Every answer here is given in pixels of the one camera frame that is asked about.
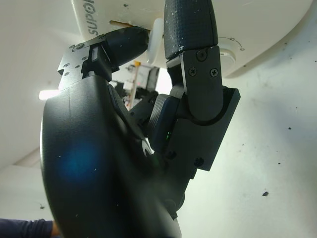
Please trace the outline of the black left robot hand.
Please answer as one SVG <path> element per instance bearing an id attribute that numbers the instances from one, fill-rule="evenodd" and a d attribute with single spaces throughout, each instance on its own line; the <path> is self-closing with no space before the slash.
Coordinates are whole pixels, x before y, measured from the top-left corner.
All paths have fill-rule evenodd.
<path id="1" fill-rule="evenodd" d="M 197 170 L 209 171 L 238 105 L 223 86 L 209 0 L 167 0 L 164 50 L 172 90 L 127 110 L 111 75 L 150 44 L 118 29 L 69 47 L 59 94 L 46 101 L 41 168 L 65 238 L 179 238 L 177 211 Z"/>

